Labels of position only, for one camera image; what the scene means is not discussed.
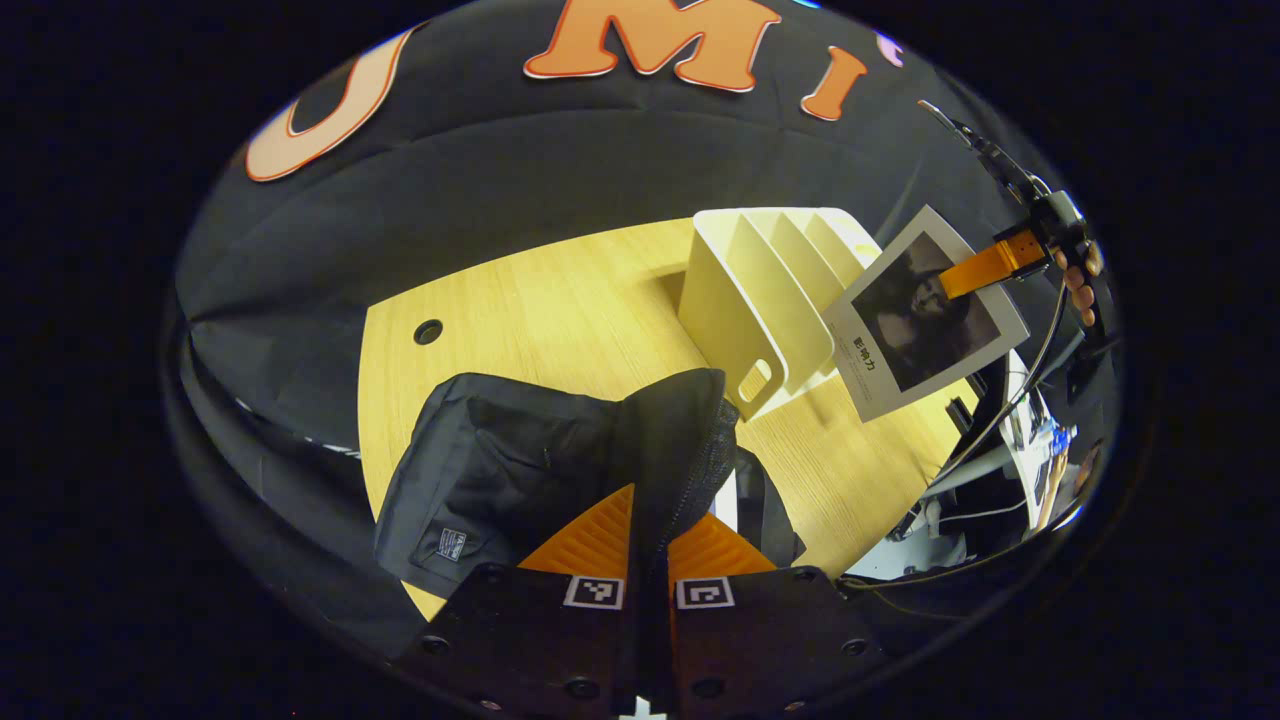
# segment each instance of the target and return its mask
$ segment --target person's hand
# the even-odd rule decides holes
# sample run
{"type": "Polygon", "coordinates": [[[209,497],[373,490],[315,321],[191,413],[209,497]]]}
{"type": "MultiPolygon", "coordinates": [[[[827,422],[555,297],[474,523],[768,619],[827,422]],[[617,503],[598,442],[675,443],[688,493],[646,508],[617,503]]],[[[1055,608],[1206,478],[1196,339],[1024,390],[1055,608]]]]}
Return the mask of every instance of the person's hand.
{"type": "MultiPolygon", "coordinates": [[[[1084,272],[1079,266],[1066,266],[1066,255],[1061,250],[1053,252],[1057,266],[1066,270],[1066,287],[1071,291],[1071,305],[1080,311],[1080,320],[1084,327],[1092,327],[1096,322],[1093,316],[1093,288],[1084,284],[1084,272]]],[[[1089,243],[1089,252],[1084,258],[1084,268],[1089,274],[1097,277],[1102,272],[1102,254],[1098,252],[1098,243],[1089,243]]]]}

